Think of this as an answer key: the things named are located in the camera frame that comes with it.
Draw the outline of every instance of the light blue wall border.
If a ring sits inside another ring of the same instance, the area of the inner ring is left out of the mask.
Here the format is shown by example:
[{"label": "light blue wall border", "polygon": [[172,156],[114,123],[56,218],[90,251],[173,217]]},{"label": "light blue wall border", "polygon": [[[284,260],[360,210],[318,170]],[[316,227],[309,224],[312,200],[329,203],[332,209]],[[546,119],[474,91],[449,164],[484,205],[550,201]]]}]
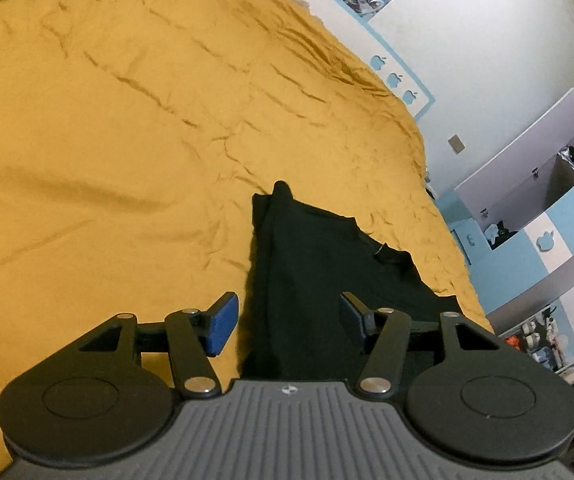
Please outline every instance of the light blue wall border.
[{"label": "light blue wall border", "polygon": [[382,45],[382,47],[389,53],[390,56],[392,56],[398,63],[400,63],[400,65],[406,70],[406,72],[411,76],[411,79],[414,80],[414,82],[420,87],[420,90],[422,90],[427,97],[429,98],[429,102],[427,102],[427,104],[425,106],[422,107],[422,109],[416,114],[414,115],[414,119],[416,121],[419,121],[420,118],[422,118],[423,115],[425,115],[427,113],[427,111],[429,110],[429,108],[431,108],[431,106],[436,102],[435,97],[432,95],[431,92],[429,92],[429,89],[422,83],[422,81],[420,81],[420,78],[414,73],[413,70],[411,70],[409,68],[409,66],[407,65],[407,63],[405,63],[403,61],[403,59],[398,56],[398,54],[396,53],[396,51],[391,48],[391,46],[387,43],[387,41],[384,40],[384,38],[379,35],[372,27],[371,25],[369,25],[367,22],[363,21],[362,19],[360,19],[360,17],[358,16],[358,14],[356,14],[355,12],[353,12],[346,4],[344,1],[342,0],[335,0],[338,4],[340,4],[340,6],[348,13],[352,16],[352,18],[354,20],[356,20],[357,22],[360,23],[360,25],[369,33],[372,35],[372,37],[379,43]]}]

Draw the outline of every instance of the wall outlet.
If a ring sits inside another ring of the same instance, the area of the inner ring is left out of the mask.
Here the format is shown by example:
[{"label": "wall outlet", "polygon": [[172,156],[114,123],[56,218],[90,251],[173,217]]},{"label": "wall outlet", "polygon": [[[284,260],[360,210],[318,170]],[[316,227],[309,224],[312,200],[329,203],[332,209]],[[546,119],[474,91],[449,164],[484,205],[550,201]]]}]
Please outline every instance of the wall outlet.
[{"label": "wall outlet", "polygon": [[451,137],[451,139],[449,139],[449,145],[451,146],[451,149],[456,153],[456,155],[465,149],[465,145],[457,135],[454,135]]}]

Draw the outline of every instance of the logo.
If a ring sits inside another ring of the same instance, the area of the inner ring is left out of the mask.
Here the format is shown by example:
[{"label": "logo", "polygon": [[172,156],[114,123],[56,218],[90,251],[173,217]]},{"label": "logo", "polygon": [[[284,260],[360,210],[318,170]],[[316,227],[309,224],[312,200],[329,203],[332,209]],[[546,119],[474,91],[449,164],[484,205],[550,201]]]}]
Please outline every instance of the logo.
[{"label": "logo", "polygon": [[298,389],[295,386],[292,386],[291,384],[287,384],[287,386],[283,386],[280,390],[285,395],[292,395],[298,391]]}]

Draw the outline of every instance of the wrinkled fabric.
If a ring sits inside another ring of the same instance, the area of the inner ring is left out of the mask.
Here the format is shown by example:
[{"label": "wrinkled fabric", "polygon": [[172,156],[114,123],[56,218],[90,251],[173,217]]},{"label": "wrinkled fabric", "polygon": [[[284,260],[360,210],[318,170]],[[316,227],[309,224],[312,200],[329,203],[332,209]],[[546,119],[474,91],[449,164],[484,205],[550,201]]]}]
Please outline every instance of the wrinkled fabric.
[{"label": "wrinkled fabric", "polygon": [[405,106],[289,0],[0,0],[0,391],[117,312],[244,300],[276,180],[488,327],[423,169]]},{"label": "wrinkled fabric", "polygon": [[[252,203],[256,252],[242,378],[356,384],[368,356],[348,336],[344,292],[414,321],[438,323],[442,312],[462,312],[455,296],[438,296],[420,280],[409,253],[368,237],[353,218],[298,202],[286,182]],[[408,352],[400,389],[433,362],[434,352]]]}]

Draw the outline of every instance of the black plastic mount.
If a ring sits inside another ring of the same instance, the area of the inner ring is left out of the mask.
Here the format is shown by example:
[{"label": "black plastic mount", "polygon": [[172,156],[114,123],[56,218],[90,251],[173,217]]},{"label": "black plastic mount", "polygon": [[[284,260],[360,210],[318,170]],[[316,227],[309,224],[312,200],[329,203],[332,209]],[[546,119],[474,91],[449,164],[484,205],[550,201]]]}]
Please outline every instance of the black plastic mount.
[{"label": "black plastic mount", "polygon": [[[134,452],[163,431],[178,401],[222,392],[208,354],[222,350],[237,320],[233,292],[206,312],[180,310],[164,322],[138,324],[133,314],[117,314],[7,385],[0,395],[7,446],[61,468]],[[175,393],[141,368],[142,352],[168,353]],[[206,386],[191,387],[192,378]]]},{"label": "black plastic mount", "polygon": [[[369,310],[346,292],[340,318],[369,354],[354,387],[362,397],[395,396],[408,350],[434,352],[435,365],[412,381],[404,408],[417,431],[453,456],[533,463],[560,456],[573,438],[573,387],[465,316],[443,312],[439,323],[416,323],[393,309]],[[367,378],[390,389],[365,391]]]}]

